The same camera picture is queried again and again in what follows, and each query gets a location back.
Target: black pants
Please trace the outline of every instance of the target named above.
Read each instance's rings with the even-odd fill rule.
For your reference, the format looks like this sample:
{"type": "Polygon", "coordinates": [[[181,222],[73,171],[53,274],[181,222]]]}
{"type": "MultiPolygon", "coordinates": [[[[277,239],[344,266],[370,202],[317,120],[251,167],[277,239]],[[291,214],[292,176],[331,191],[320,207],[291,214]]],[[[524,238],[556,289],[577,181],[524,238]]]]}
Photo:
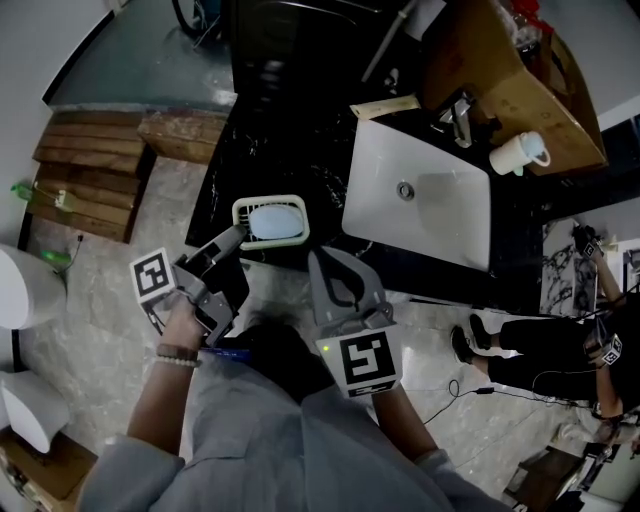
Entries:
{"type": "Polygon", "coordinates": [[[508,322],[500,332],[500,346],[522,355],[490,357],[489,378],[537,395],[595,401],[595,367],[583,348],[591,329],[592,324],[569,319],[508,322]]]}

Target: bracelet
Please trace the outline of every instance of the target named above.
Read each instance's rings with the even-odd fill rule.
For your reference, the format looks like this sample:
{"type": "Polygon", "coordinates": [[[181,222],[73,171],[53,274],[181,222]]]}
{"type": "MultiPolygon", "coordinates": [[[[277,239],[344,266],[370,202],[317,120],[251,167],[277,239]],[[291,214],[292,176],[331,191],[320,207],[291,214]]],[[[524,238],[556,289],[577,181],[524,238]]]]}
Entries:
{"type": "Polygon", "coordinates": [[[184,359],[186,361],[197,361],[198,351],[191,350],[186,347],[169,345],[168,343],[160,343],[156,348],[156,355],[161,357],[169,357],[171,359],[184,359]]]}
{"type": "Polygon", "coordinates": [[[175,357],[156,356],[154,361],[157,363],[176,364],[178,366],[188,366],[189,368],[198,368],[202,361],[189,361],[187,359],[177,359],[175,357]]]}

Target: black countertop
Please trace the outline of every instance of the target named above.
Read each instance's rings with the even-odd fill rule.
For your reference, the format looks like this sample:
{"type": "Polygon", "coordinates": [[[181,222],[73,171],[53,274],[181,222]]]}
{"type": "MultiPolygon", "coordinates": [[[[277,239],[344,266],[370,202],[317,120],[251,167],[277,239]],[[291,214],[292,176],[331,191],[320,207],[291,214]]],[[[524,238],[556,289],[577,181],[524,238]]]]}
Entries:
{"type": "Polygon", "coordinates": [[[491,271],[473,270],[361,240],[342,231],[357,119],[349,108],[319,103],[257,114],[240,97],[229,116],[203,183],[186,242],[200,247],[232,224],[241,197],[297,194],[306,203],[311,235],[304,245],[247,251],[242,257],[306,270],[309,249],[329,245],[358,256],[385,288],[517,313],[537,313],[542,228],[530,177],[497,176],[485,146],[462,150],[428,127],[422,111],[378,120],[476,165],[491,177],[491,271]]]}

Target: gray sleeve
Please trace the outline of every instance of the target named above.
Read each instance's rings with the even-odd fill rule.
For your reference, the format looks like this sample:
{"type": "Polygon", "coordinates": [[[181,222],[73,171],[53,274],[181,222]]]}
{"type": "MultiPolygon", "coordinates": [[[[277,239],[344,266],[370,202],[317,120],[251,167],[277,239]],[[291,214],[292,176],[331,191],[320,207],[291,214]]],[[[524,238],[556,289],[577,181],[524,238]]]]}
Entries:
{"type": "Polygon", "coordinates": [[[148,510],[183,467],[180,457],[119,436],[87,476],[76,510],[148,510]]]}
{"type": "Polygon", "coordinates": [[[511,510],[504,503],[490,498],[462,478],[444,450],[423,455],[415,463],[440,487],[456,511],[508,512],[511,510]]]}

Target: black shoe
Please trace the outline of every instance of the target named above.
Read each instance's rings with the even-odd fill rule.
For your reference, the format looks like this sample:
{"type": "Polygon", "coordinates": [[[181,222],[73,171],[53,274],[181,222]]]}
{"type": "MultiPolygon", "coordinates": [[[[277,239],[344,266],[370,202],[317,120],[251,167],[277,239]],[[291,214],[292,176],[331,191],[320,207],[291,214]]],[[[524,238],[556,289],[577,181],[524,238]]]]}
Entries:
{"type": "Polygon", "coordinates": [[[476,339],[476,345],[482,350],[489,350],[491,348],[491,334],[484,330],[482,320],[478,315],[471,315],[469,318],[469,324],[471,325],[471,332],[476,339]]]}
{"type": "Polygon", "coordinates": [[[456,325],[451,331],[451,345],[461,363],[471,364],[471,360],[476,354],[469,348],[469,341],[459,325],[456,325]]]}

